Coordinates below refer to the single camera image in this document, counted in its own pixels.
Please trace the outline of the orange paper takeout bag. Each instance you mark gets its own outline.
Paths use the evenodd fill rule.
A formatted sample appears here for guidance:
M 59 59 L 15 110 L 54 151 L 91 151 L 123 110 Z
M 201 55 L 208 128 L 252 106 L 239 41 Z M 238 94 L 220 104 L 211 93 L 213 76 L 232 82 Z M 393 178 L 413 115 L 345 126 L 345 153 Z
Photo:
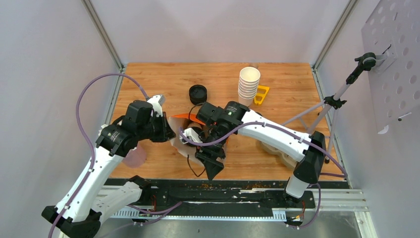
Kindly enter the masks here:
M 195 147 L 194 158 L 204 166 L 208 180 L 213 180 L 224 169 L 222 160 L 226 157 L 224 146 L 227 134 L 236 126 L 233 114 L 227 107 L 202 103 L 196 119 L 205 127 L 192 126 L 179 130 L 180 143 Z

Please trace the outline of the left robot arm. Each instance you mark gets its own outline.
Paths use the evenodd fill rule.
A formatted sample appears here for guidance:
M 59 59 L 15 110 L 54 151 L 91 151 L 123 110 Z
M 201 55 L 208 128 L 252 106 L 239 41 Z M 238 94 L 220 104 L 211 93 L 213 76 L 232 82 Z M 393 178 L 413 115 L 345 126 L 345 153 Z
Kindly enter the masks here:
M 73 187 L 55 206 L 47 206 L 42 217 L 69 238 L 93 238 L 101 225 L 123 207 L 137 202 L 148 204 L 150 183 L 134 176 L 102 199 L 97 195 L 109 175 L 134 150 L 139 141 L 167 142 L 175 137 L 159 95 L 129 104 L 126 114 L 104 125 L 89 159 Z

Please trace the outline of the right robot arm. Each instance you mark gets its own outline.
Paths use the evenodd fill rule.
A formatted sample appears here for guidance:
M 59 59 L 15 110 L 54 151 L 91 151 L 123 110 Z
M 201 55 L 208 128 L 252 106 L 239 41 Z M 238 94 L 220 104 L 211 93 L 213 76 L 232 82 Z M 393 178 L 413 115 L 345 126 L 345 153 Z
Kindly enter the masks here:
M 228 102 L 224 108 L 205 102 L 196 118 L 210 127 L 208 136 L 196 152 L 196 157 L 210 172 L 210 180 L 223 169 L 216 159 L 224 157 L 222 147 L 228 137 L 239 134 L 272 146 L 296 161 L 293 174 L 283 192 L 287 206 L 295 207 L 301 203 L 307 187 L 318 182 L 326 154 L 325 136 L 322 133 L 315 131 L 308 134 L 291 130 L 234 101 Z

